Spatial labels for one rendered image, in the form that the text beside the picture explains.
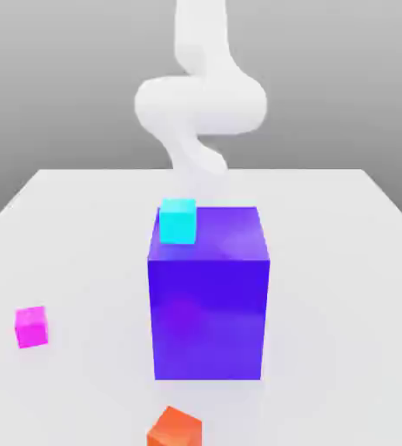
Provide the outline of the small cyan cube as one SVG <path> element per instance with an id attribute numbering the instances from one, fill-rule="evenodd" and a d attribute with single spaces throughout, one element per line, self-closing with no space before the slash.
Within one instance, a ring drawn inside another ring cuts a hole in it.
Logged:
<path id="1" fill-rule="evenodd" d="M 163 199 L 159 208 L 159 239 L 163 244 L 194 244 L 196 231 L 196 200 Z"/>

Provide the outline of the small magenta cube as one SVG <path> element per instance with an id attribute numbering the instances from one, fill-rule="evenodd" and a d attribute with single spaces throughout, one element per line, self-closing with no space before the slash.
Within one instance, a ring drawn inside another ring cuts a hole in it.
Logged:
<path id="1" fill-rule="evenodd" d="M 16 310 L 15 333 L 20 348 L 31 348 L 48 343 L 48 321 L 44 306 Z"/>

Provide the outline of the large purple box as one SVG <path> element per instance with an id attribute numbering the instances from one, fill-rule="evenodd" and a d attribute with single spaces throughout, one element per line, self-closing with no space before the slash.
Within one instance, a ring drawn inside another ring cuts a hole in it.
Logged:
<path id="1" fill-rule="evenodd" d="M 258 380 L 270 256 L 258 209 L 200 207 L 197 239 L 163 244 L 147 259 L 158 380 Z"/>

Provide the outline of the small orange cube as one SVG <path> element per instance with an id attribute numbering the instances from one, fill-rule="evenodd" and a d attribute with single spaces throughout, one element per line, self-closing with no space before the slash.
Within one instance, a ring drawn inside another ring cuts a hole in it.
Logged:
<path id="1" fill-rule="evenodd" d="M 146 435 L 146 446 L 202 446 L 202 422 L 168 406 Z"/>

